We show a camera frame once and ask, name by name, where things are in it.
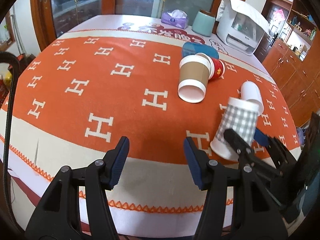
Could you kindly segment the grey checkered paper cup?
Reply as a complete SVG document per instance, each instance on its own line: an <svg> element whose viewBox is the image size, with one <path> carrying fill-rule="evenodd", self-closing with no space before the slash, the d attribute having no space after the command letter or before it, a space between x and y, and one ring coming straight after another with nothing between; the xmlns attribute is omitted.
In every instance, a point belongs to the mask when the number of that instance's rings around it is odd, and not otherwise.
<svg viewBox="0 0 320 240"><path fill-rule="evenodd" d="M259 105L256 103L230 97L217 132L210 142L213 152L223 159L237 161L238 154L225 141L223 133L231 128L251 145L257 126L258 111Z"/></svg>

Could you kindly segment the wooden drawer cabinet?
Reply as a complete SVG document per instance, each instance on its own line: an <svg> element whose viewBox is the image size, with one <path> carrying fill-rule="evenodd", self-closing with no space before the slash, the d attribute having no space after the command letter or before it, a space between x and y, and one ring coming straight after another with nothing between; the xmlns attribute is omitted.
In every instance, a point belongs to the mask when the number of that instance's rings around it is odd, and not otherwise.
<svg viewBox="0 0 320 240"><path fill-rule="evenodd" d="M266 0L269 23L256 58L280 89L297 127L319 111L319 27L301 0Z"/></svg>

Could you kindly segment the purple tissue pack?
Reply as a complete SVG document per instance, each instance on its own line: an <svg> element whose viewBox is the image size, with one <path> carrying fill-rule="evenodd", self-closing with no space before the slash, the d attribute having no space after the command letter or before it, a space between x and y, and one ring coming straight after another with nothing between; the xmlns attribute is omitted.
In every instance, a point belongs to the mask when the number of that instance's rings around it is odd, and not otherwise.
<svg viewBox="0 0 320 240"><path fill-rule="evenodd" d="M161 16L161 22L172 25L177 28L185 29L188 26L188 15L179 9L164 12Z"/></svg>

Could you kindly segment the blue plastic cup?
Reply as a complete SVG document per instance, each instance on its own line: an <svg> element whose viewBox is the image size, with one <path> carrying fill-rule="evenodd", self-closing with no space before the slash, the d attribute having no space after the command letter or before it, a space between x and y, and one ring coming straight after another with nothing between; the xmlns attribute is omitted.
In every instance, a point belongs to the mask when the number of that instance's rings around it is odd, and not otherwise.
<svg viewBox="0 0 320 240"><path fill-rule="evenodd" d="M204 53L207 56L215 59L219 59L219 54L216 49L210 47L206 44L199 44L193 42L185 42L182 47L182 57L186 57L188 55L195 55L197 53Z"/></svg>

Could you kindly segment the mint green container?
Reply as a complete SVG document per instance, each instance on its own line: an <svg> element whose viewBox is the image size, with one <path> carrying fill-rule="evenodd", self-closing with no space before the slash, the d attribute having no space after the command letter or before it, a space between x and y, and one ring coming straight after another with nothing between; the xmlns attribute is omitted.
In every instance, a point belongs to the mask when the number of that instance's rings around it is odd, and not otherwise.
<svg viewBox="0 0 320 240"><path fill-rule="evenodd" d="M199 10L191 27L192 31L202 36L210 37L215 23L215 16L210 12Z"/></svg>

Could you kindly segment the brown paper cup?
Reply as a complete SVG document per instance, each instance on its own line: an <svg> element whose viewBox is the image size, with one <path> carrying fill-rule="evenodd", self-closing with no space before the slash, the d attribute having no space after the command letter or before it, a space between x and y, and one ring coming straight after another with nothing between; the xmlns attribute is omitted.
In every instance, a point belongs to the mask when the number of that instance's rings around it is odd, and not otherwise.
<svg viewBox="0 0 320 240"><path fill-rule="evenodd" d="M178 96L188 103L201 102L207 90L212 66L206 57L188 55L180 61Z"/></svg>

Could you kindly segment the orange H pattern blanket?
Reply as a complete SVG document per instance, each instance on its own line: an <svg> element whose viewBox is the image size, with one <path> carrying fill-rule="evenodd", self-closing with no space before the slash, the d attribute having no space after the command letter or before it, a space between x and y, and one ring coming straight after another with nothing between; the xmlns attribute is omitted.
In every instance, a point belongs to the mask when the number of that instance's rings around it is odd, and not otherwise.
<svg viewBox="0 0 320 240"><path fill-rule="evenodd" d="M121 30L67 33L42 51L18 80L12 117L9 172L42 196L59 168L86 167L120 137L130 151L120 181L107 194L114 211L198 213L205 193L193 183L183 152L191 137L211 159L210 142L230 97L255 82L264 111L258 128L299 156L287 104L270 76L221 54L222 78L204 100L178 97L182 41Z"/></svg>

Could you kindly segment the white countertop appliance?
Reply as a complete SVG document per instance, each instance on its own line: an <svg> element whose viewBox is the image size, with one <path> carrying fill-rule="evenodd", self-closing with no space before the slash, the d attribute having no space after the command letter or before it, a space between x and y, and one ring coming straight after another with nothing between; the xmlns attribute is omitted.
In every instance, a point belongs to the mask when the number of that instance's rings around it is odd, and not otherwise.
<svg viewBox="0 0 320 240"><path fill-rule="evenodd" d="M268 34L268 21L242 0L221 0L216 21L219 39L249 56L256 51L263 36Z"/></svg>

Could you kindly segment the white plastic cup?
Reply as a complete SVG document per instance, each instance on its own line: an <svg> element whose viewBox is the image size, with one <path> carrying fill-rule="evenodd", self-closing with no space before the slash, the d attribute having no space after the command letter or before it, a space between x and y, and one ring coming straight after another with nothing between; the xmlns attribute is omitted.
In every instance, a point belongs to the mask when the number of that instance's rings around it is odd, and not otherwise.
<svg viewBox="0 0 320 240"><path fill-rule="evenodd" d="M258 116L261 116L264 111L264 105L258 86L252 81L246 81L242 84L240 93L242 100L250 101L259 106Z"/></svg>

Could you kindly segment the red paper cup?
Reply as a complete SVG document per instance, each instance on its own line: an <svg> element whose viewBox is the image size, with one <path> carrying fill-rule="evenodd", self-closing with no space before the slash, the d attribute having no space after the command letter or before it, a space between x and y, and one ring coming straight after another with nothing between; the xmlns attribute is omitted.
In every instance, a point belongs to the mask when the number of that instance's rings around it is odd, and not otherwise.
<svg viewBox="0 0 320 240"><path fill-rule="evenodd" d="M225 73L225 65L220 59L216 59L213 57L210 57L204 53L197 53L196 55L199 55L201 57L206 58L210 62L211 70L209 74L209 79L216 80L218 78L223 77Z"/></svg>

